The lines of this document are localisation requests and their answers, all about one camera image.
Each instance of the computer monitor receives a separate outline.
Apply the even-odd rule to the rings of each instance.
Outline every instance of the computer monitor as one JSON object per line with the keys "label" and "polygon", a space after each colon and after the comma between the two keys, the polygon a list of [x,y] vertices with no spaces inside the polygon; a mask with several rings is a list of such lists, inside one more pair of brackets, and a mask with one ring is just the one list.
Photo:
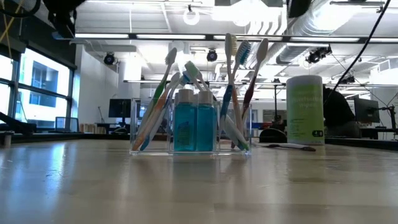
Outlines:
{"label": "computer monitor", "polygon": [[379,102],[355,98],[354,107],[357,121],[380,123]]}
{"label": "computer monitor", "polygon": [[131,100],[130,99],[111,99],[109,101],[110,118],[130,118],[131,116]]}

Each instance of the ventilation duct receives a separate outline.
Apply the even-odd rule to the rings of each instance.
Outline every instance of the ventilation duct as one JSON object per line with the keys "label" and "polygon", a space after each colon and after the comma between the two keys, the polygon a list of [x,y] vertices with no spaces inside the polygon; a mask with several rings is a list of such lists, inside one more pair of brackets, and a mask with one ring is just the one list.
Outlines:
{"label": "ventilation duct", "polygon": [[[314,0],[306,14],[299,17],[286,31],[285,35],[331,35],[344,25],[360,8],[358,6],[330,5],[330,0]],[[271,46],[263,63],[292,63],[308,47],[287,46],[276,43]]]}

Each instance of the container lid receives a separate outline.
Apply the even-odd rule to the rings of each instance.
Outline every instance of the container lid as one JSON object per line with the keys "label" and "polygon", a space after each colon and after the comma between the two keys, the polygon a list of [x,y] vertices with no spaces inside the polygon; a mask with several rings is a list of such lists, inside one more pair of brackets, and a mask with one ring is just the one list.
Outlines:
{"label": "container lid", "polygon": [[198,97],[199,104],[213,104],[213,92],[212,91],[200,91]]}
{"label": "container lid", "polygon": [[197,104],[198,104],[198,97],[199,97],[198,94],[194,94],[194,95],[193,95],[193,104],[194,104],[194,105],[197,105]]}
{"label": "container lid", "polygon": [[189,89],[181,89],[178,91],[178,103],[193,103],[193,91]]}
{"label": "container lid", "polygon": [[174,105],[178,104],[178,101],[180,100],[178,93],[174,94]]}

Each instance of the ceiling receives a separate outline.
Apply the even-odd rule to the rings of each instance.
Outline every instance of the ceiling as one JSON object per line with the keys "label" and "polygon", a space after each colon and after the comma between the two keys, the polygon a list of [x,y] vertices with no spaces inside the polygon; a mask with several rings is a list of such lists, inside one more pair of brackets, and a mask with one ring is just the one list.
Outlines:
{"label": "ceiling", "polygon": [[[235,12],[234,14],[228,14],[223,11],[225,8],[215,6],[214,0],[133,2],[132,4],[132,1],[129,0],[87,0],[78,8],[76,32],[280,35],[284,33],[286,27],[290,27],[295,22],[294,20],[288,21],[286,19],[285,6],[263,7],[261,2],[258,3],[255,0],[243,0],[239,3],[240,5],[235,7],[235,11],[227,11]],[[247,5],[242,2],[255,2],[256,5]],[[188,3],[192,5],[192,10],[199,12],[200,15],[199,21],[195,25],[188,25],[188,22],[184,21],[184,13],[187,10]],[[335,9],[336,13],[329,15],[329,21],[326,21],[326,23],[337,20],[340,17],[340,9],[344,10],[346,8],[345,6],[338,6]],[[376,30],[375,36],[398,37],[397,9],[398,0],[392,0]],[[355,13],[329,35],[369,35],[379,16],[376,10],[377,7],[357,7]],[[36,16],[47,21],[47,13],[46,8],[41,7]],[[191,14],[193,13],[188,14],[188,20],[194,17]],[[91,40],[78,43],[85,44],[86,50],[98,58],[106,54],[105,50],[101,50],[104,47],[108,51],[112,46],[125,46],[127,49],[130,46],[135,46],[137,53],[143,58],[145,63],[142,68],[142,74],[147,80],[160,80],[162,78],[166,69],[164,57],[170,47],[173,46],[172,41],[154,40]],[[205,76],[209,80],[217,78],[220,81],[225,76],[225,54],[223,53],[223,48],[223,42],[185,41],[185,53],[189,54],[188,58],[206,74]],[[330,77],[334,77],[344,71],[342,66],[348,67],[350,65],[362,45],[331,44],[333,55],[336,58],[329,55],[308,69],[308,65],[305,65],[303,60],[312,48],[309,47],[306,52],[295,58],[288,66],[275,66],[273,63],[268,63],[266,69],[261,70],[259,73],[260,81],[281,77],[280,73],[284,75],[281,77],[283,79],[296,75],[312,74],[320,75],[325,80],[330,80]],[[206,61],[208,49],[216,49],[218,53],[216,62]],[[129,55],[129,52],[115,52],[115,55],[123,60]],[[398,45],[370,44],[363,53],[362,62],[356,63],[353,67],[354,74],[361,82],[367,82],[369,69],[391,57],[398,57]],[[177,65],[174,65],[173,70],[178,70]],[[249,79],[250,70],[241,70],[239,72],[241,72],[240,79],[245,77]]]}

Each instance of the clear plastic organizer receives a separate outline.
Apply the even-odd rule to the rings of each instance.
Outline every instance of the clear plastic organizer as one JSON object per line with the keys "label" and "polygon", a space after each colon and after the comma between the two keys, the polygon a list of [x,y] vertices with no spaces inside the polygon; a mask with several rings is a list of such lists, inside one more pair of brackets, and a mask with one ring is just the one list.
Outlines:
{"label": "clear plastic organizer", "polygon": [[[169,103],[167,107],[164,108],[163,112],[155,113],[152,111],[152,115],[149,116],[149,119],[146,121],[146,125],[144,125],[140,129],[140,125],[146,109],[148,108],[152,99],[137,99],[133,98],[131,101],[131,132],[130,132],[130,154],[133,156],[138,155],[152,155],[152,156],[162,156],[162,155],[250,155],[251,153],[251,138],[252,138],[252,110],[251,105],[248,105],[247,117],[244,124],[244,138],[246,139],[246,149],[240,150],[238,147],[232,147],[232,141],[228,137],[228,135],[224,132],[224,130],[220,130],[220,108],[221,102],[215,103],[215,111],[216,118],[214,125],[214,129],[212,133],[215,134],[213,145],[210,148],[201,148],[198,150],[195,148],[194,150],[181,150],[175,149],[176,142],[174,138],[174,134],[176,133],[175,129],[175,105],[174,103]],[[235,126],[235,116],[233,110],[232,102],[229,104],[228,108],[228,116],[230,118],[229,127]],[[156,132],[152,131],[152,134],[148,135],[150,129],[153,129],[155,123],[159,124],[159,128],[157,128]]]}

